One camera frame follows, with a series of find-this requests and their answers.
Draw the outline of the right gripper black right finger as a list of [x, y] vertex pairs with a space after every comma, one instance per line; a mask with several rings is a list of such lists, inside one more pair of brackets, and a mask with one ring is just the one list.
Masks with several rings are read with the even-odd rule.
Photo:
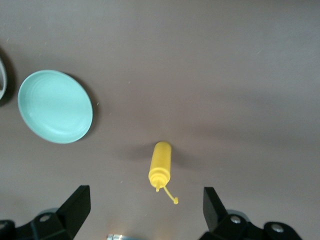
[[208, 231], [199, 240], [303, 240], [283, 222], [269, 221], [259, 228], [243, 212], [227, 210], [213, 187], [203, 188], [203, 215]]

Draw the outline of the yellow mustard squeeze bottle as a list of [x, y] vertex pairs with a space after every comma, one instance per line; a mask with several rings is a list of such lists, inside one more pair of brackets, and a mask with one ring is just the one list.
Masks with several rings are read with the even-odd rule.
[[177, 205], [179, 203], [178, 197], [174, 197], [167, 188], [167, 184], [171, 180], [171, 159], [172, 146], [167, 141], [157, 142], [151, 157], [148, 179], [157, 193], [163, 189], [172, 202]]

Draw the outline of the green round plate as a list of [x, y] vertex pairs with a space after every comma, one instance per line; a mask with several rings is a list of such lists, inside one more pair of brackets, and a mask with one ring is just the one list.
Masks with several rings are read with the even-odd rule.
[[94, 111], [87, 91], [57, 70], [39, 70], [22, 82], [17, 96], [25, 124], [42, 139], [69, 144], [90, 130]]

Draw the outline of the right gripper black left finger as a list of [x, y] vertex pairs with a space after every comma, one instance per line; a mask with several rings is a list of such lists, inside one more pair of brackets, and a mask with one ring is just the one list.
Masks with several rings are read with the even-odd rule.
[[0, 240], [74, 240], [90, 211], [90, 187], [81, 185], [56, 211], [39, 214], [25, 225], [0, 220]]

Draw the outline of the beige round plate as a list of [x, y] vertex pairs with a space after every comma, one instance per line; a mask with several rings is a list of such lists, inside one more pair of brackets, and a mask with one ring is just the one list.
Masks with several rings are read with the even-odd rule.
[[8, 77], [6, 66], [3, 58], [0, 55], [0, 100], [2, 100], [6, 94], [8, 88]]

